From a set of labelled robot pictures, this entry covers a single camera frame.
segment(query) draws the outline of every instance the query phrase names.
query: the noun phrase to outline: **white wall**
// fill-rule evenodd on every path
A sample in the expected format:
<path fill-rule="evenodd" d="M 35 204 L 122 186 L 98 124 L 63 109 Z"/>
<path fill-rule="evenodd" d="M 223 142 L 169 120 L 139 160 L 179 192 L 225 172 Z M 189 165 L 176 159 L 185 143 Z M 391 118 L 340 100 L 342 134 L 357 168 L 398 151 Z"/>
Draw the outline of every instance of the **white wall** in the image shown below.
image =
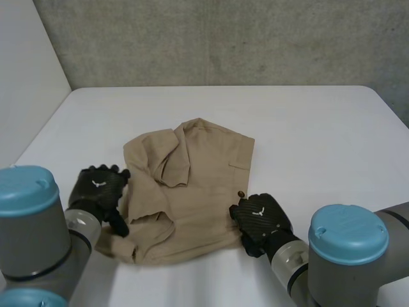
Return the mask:
<path fill-rule="evenodd" d="M 0 0 L 0 168 L 71 92 L 32 0 Z"/>

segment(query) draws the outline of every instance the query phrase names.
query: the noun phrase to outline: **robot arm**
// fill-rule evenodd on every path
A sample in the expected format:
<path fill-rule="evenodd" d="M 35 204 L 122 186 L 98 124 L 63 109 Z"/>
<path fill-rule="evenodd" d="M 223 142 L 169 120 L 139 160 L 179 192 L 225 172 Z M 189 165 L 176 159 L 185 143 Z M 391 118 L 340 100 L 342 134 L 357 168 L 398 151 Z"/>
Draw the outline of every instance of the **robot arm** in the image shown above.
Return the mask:
<path fill-rule="evenodd" d="M 0 269 L 7 281 L 0 306 L 67 306 L 102 221 L 128 234 L 116 207 L 130 174 L 118 170 L 82 170 L 65 212 L 48 170 L 0 170 Z"/>
<path fill-rule="evenodd" d="M 247 254 L 267 254 L 298 307 L 375 307 L 382 285 L 409 276 L 409 203 L 375 213 L 325 206 L 311 219 L 309 246 L 270 195 L 240 200 L 230 214 Z"/>

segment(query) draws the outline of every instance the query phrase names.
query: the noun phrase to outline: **white table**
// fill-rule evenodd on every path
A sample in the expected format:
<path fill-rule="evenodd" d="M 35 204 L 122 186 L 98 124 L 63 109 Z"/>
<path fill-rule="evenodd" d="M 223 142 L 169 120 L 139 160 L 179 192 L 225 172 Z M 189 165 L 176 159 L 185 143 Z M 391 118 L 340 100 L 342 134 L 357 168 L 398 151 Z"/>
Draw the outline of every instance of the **white table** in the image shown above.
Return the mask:
<path fill-rule="evenodd" d="M 122 146 L 202 117 L 256 139 L 250 193 L 268 192 L 307 239 L 331 203 L 378 210 L 409 200 L 409 130 L 369 88 L 237 86 L 88 88 L 72 92 L 19 159 L 50 169 L 66 206 L 81 168 L 125 165 Z M 383 287 L 382 307 L 406 306 L 409 279 Z M 266 258 L 241 249 L 183 264 L 138 267 L 98 253 L 71 306 L 293 306 Z"/>

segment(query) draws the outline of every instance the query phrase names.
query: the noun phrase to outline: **black ring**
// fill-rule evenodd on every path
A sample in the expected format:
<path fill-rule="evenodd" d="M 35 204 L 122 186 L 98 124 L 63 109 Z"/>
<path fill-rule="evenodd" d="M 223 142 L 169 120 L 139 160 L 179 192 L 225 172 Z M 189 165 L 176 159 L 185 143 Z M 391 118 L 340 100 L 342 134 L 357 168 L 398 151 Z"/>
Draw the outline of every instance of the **black ring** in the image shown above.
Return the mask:
<path fill-rule="evenodd" d="M 29 280 L 32 280 L 32 279 L 35 279 L 35 278 L 39 278 L 41 276 L 44 276 L 44 275 L 52 272 L 53 270 L 57 269 L 60 265 L 62 265 L 68 259 L 68 257 L 71 255 L 71 251 L 72 251 L 72 245 L 70 244 L 70 248 L 68 248 L 68 251 L 66 252 L 64 257 L 61 258 L 60 260 L 58 260 L 54 265 L 51 265 L 50 267 L 46 268 L 43 271 L 34 272 L 34 273 L 31 273 L 31 275 L 29 275 L 29 276 L 23 276 L 23 277 L 10 276 L 10 275 L 4 274 L 4 273 L 3 273 L 3 276 L 4 276 L 5 279 L 10 280 L 10 281 L 29 281 Z"/>
<path fill-rule="evenodd" d="M 72 230 L 72 229 L 69 229 L 68 231 L 69 231 L 72 235 L 74 235 L 74 236 L 80 238 L 81 240 L 83 240 L 84 243 L 87 244 L 87 247 L 88 247 L 88 249 L 89 249 L 89 252 L 90 252 L 90 253 L 92 252 L 91 243 L 89 242 L 89 240 L 87 239 L 87 237 L 86 237 L 85 235 L 83 235 L 81 232 L 78 232 L 78 231 Z"/>
<path fill-rule="evenodd" d="M 297 280 L 297 278 L 304 273 L 306 270 L 308 270 L 308 264 L 304 264 L 301 267 L 299 267 L 293 275 L 291 275 L 288 284 L 287 284 L 287 293 L 291 297 L 291 288 L 294 285 L 294 282 Z"/>
<path fill-rule="evenodd" d="M 383 209 L 380 212 L 389 214 L 390 216 L 395 217 L 399 222 L 401 222 L 402 224 L 404 224 L 404 226 L 409 230 L 409 221 L 407 219 L 405 219 L 403 216 L 401 216 L 400 214 L 394 212 L 394 211 L 390 211 L 388 209 Z"/>

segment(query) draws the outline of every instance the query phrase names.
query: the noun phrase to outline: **crumpled fabric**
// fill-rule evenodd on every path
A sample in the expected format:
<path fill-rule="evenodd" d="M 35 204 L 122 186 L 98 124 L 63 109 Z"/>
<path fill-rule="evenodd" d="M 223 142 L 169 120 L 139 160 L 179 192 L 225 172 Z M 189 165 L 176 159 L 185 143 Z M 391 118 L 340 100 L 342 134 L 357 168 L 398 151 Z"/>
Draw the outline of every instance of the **crumpled fabric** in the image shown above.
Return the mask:
<path fill-rule="evenodd" d="M 131 172 L 123 217 L 96 250 L 122 262 L 172 264 L 240 245 L 229 207 L 247 195 L 254 139 L 201 118 L 149 132 L 124 149 Z"/>

